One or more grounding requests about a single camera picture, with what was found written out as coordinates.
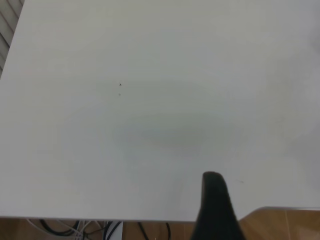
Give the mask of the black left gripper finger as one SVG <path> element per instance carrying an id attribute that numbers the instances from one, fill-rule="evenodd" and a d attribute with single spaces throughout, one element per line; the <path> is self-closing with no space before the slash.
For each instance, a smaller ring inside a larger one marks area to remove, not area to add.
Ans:
<path id="1" fill-rule="evenodd" d="M 202 175 L 201 203 L 192 240 L 244 240 L 227 184 L 220 173 Z"/>

